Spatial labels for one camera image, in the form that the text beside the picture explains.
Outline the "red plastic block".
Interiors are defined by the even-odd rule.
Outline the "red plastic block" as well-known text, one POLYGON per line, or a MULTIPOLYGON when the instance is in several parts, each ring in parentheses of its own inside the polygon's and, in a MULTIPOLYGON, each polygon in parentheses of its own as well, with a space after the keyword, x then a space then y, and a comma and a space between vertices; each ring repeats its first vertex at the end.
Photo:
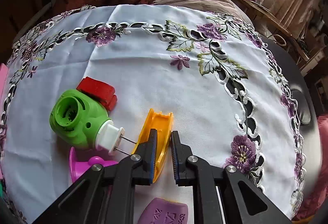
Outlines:
POLYGON ((76 89, 99 102, 107 111, 113 111, 117 104, 115 88, 105 82, 87 76, 76 89))

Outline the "purple oval soap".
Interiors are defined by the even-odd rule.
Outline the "purple oval soap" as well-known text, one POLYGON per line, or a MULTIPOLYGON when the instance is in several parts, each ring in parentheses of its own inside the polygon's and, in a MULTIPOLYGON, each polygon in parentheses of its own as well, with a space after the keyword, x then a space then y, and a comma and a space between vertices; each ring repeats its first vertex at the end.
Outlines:
POLYGON ((188 206, 162 198, 154 198, 142 212, 138 224, 184 224, 188 222, 188 206))

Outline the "orange plastic curved piece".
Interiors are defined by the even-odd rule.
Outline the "orange plastic curved piece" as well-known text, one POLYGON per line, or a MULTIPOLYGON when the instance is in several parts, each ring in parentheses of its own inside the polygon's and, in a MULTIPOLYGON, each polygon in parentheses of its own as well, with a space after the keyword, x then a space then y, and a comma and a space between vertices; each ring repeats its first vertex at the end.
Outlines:
POLYGON ((159 178, 166 160, 166 154, 170 143, 170 136, 173 127, 173 113, 163 115, 161 112, 156 113, 154 109, 150 109, 146 120, 143 124, 142 130, 139 134, 137 143, 132 150, 132 154, 140 143, 148 141, 152 129, 157 131, 157 146, 156 146, 156 159, 155 171, 153 173, 153 183, 159 178))

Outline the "pink shallow tray box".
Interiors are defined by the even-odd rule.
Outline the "pink shallow tray box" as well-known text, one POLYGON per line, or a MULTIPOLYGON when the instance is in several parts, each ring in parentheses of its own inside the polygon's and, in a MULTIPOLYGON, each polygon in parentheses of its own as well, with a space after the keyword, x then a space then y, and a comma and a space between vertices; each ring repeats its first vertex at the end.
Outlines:
POLYGON ((5 88, 7 85, 7 76, 8 76, 8 67, 1 63, 1 71, 0 71, 0 111, 3 112, 3 101, 5 96, 5 88))

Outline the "magenta perforated funnel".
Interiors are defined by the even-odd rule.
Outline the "magenta perforated funnel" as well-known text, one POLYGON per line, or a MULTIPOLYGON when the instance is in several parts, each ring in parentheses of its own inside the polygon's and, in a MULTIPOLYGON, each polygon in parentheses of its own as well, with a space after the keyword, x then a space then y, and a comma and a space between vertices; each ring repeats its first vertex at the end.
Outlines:
POLYGON ((118 162, 113 160, 104 160, 99 156, 92 156, 88 161, 78 161, 76 150, 74 147, 71 147, 69 151, 69 171, 72 183, 79 179, 90 167, 95 164, 108 167, 116 165, 118 162))

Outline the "green and white plug toy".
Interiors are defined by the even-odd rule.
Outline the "green and white plug toy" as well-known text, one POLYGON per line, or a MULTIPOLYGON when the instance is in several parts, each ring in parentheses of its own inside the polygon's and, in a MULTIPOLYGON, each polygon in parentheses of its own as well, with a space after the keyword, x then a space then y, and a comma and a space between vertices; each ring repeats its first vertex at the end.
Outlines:
POLYGON ((123 127, 116 127, 107 110, 99 102, 76 89, 65 91, 54 105, 50 116, 51 129, 70 146, 80 150, 106 150, 109 155, 121 151, 123 127))

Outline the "wooden side desk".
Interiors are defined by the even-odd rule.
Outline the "wooden side desk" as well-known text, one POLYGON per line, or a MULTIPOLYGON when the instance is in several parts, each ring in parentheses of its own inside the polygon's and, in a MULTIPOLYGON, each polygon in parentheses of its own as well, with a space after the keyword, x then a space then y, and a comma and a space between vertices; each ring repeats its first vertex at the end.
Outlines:
POLYGON ((292 46, 296 49, 296 51, 304 61, 310 60, 310 58, 306 55, 304 50, 302 50, 302 48, 299 46, 297 41, 293 38, 292 34, 287 29, 285 29, 281 24, 281 22, 277 18, 275 18, 271 13, 263 10, 255 2, 251 0, 237 0, 237 1, 242 3, 246 7, 246 14, 250 19, 255 20, 257 16, 263 18, 268 24, 274 26, 277 31, 281 32, 282 34, 284 34, 284 36, 287 37, 288 41, 292 44, 292 46))

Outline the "black padded table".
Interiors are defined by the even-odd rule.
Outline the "black padded table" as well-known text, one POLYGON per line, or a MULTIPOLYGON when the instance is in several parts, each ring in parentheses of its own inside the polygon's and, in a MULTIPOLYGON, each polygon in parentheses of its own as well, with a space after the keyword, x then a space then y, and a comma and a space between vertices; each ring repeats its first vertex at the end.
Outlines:
POLYGON ((306 170, 304 191, 309 194, 319 178, 322 164, 322 147, 314 105, 306 82, 290 54, 273 40, 264 36, 261 38, 268 44, 267 48, 272 52, 289 83, 292 98, 297 101, 296 112, 300 119, 300 134, 304 138, 303 154, 306 156, 303 165, 306 170))

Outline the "white floral embroidered tablecloth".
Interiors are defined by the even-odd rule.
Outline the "white floral embroidered tablecloth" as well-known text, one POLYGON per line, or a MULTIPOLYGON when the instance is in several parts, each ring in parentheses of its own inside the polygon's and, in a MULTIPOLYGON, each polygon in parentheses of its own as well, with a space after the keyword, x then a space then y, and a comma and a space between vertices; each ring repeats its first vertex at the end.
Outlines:
POLYGON ((13 46, 1 114, 3 198, 33 222, 69 187, 68 148, 51 129, 59 97, 85 77, 106 82, 117 127, 138 138, 149 109, 173 113, 183 143, 234 164, 288 217, 303 201, 297 102, 254 27, 174 6, 84 6, 40 23, 13 46))

